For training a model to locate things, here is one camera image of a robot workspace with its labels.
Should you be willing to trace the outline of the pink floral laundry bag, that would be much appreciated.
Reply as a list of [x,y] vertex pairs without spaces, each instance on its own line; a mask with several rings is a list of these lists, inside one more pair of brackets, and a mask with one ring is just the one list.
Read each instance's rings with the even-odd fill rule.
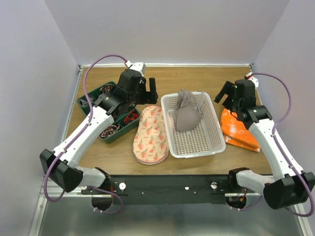
[[142,164],[155,165],[169,155],[162,108],[151,105],[141,115],[133,141],[133,153]]

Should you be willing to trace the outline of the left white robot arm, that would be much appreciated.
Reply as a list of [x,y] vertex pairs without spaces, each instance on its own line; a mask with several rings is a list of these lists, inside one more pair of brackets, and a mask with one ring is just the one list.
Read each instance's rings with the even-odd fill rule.
[[81,157],[106,128],[135,105],[156,104],[158,101],[155,79],[147,81],[144,77],[145,64],[128,61],[126,65],[118,83],[110,91],[100,94],[95,102],[87,99],[91,105],[90,112],[72,134],[53,150],[44,149],[39,156],[45,177],[64,192],[71,192],[79,186],[92,186],[96,193],[106,193],[109,182],[105,173],[97,168],[80,167]]

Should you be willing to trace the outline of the orange white cloth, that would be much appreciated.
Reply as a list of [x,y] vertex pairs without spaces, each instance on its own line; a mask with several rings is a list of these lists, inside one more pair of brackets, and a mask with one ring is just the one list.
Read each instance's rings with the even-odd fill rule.
[[260,152],[260,145],[256,138],[247,130],[241,121],[238,121],[235,113],[223,109],[220,118],[221,130],[226,143]]

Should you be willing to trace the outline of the white plastic basket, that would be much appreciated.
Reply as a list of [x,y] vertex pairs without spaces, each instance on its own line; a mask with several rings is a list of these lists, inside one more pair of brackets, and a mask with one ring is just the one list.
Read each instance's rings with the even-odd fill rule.
[[214,155],[226,145],[210,96],[180,90],[161,98],[170,153],[175,158]]

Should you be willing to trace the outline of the taupe bra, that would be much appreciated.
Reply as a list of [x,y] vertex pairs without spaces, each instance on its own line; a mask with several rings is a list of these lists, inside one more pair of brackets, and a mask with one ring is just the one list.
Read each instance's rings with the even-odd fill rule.
[[196,101],[194,94],[188,90],[178,92],[178,101],[175,107],[176,129],[178,131],[190,131],[195,129],[203,117],[201,107],[205,102],[205,93]]

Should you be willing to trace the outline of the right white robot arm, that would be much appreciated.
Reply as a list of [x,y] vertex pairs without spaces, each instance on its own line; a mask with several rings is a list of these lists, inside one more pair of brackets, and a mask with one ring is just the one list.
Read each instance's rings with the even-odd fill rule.
[[251,79],[225,82],[214,102],[219,103],[223,96],[224,108],[237,115],[247,130],[256,138],[272,170],[272,177],[254,173],[248,168],[229,171],[227,189],[233,193],[250,189],[260,194],[272,209],[311,203],[310,216],[315,211],[311,191],[315,185],[312,172],[306,173],[298,165],[277,132],[277,123],[264,105],[256,104],[255,83]]

